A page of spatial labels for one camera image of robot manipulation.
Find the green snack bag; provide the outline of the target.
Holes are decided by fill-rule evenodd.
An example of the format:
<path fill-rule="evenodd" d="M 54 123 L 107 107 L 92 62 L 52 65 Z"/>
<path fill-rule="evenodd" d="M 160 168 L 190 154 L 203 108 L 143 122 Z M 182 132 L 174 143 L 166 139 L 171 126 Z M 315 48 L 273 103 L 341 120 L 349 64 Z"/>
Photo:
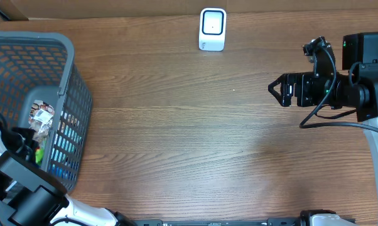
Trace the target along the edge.
<path fill-rule="evenodd" d="M 41 164 L 42 164 L 44 153 L 45 153 L 44 148 L 36 148 L 36 150 L 35 150 L 35 163 L 38 166 L 41 166 Z"/>

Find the beige cookie snack bag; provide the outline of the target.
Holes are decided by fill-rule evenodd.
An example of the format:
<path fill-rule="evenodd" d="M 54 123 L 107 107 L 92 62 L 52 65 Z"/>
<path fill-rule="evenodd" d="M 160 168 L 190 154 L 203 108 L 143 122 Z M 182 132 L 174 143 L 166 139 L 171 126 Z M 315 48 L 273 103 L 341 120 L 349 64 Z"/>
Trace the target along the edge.
<path fill-rule="evenodd" d="M 34 100 L 28 122 L 30 129 L 35 132 L 33 139 L 38 143 L 42 143 L 48 137 L 54 115 L 55 110 L 50 104 L 42 100 Z"/>

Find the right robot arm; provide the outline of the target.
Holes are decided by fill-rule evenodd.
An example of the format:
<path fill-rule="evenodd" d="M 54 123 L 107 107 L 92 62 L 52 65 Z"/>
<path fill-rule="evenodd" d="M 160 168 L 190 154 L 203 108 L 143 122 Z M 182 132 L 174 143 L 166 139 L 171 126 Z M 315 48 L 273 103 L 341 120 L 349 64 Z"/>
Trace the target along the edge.
<path fill-rule="evenodd" d="M 313 71 L 284 73 L 268 91 L 283 107 L 296 97 L 299 107 L 313 110 L 299 127 L 361 128 L 369 144 L 378 197 L 378 32 L 345 35 L 338 72 L 332 46 L 319 36 L 303 45 Z"/>

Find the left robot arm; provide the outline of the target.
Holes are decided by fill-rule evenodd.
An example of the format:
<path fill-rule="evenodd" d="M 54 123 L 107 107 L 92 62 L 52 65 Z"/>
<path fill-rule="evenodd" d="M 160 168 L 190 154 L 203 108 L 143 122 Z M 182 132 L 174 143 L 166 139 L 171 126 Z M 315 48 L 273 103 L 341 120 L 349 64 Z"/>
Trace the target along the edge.
<path fill-rule="evenodd" d="M 0 113 L 0 225 L 134 225 L 119 212 L 69 197 L 34 164 L 33 130 L 10 129 Z"/>

